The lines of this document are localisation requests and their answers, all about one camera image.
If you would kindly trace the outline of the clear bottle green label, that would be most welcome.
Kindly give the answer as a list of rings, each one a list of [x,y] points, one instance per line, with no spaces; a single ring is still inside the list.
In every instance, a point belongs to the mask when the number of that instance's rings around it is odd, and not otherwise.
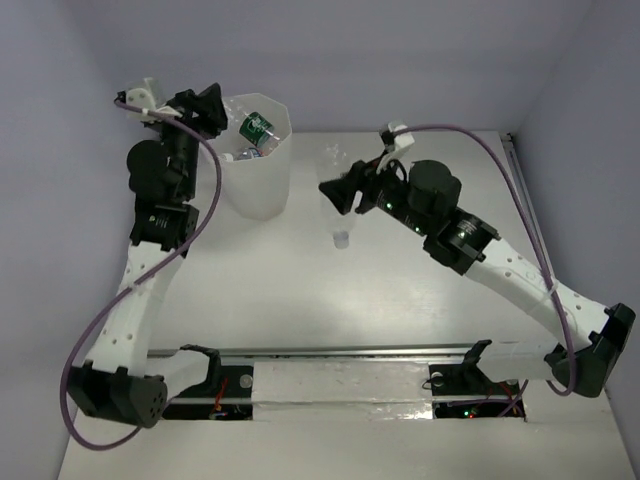
[[[242,120],[239,134],[261,151],[271,152],[281,143],[274,125],[257,111],[250,112]]]

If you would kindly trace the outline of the clear bottle orange blue label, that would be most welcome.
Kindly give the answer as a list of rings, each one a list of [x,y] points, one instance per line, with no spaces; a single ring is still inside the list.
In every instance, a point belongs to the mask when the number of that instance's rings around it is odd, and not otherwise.
[[[236,151],[235,153],[223,153],[222,158],[226,162],[237,162],[245,160],[253,160],[256,158],[262,158],[263,154],[255,147],[247,147]]]

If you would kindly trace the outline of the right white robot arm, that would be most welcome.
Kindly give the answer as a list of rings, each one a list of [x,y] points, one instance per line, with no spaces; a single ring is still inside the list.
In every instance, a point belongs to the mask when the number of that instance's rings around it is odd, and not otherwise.
[[[509,301],[557,340],[552,348],[525,353],[539,358],[541,373],[575,394],[602,392],[635,321],[618,303],[605,306],[559,281],[547,284],[542,271],[520,255],[497,230],[458,207],[461,183],[435,160],[410,168],[392,160],[358,161],[320,192],[341,215],[379,208],[423,237],[423,248],[440,265],[475,281]]]

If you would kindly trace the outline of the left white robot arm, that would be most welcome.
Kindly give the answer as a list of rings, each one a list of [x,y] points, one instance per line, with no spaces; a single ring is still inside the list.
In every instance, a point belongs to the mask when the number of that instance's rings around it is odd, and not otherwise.
[[[151,428],[167,403],[185,391],[215,394],[221,383],[217,350],[185,345],[149,365],[152,328],[166,292],[212,213],[192,200],[199,154],[228,126],[221,87],[191,89],[162,99],[151,80],[117,94],[115,105],[156,132],[126,157],[134,223],[116,298],[93,324],[100,332],[81,365],[64,368],[61,398],[87,416]]]

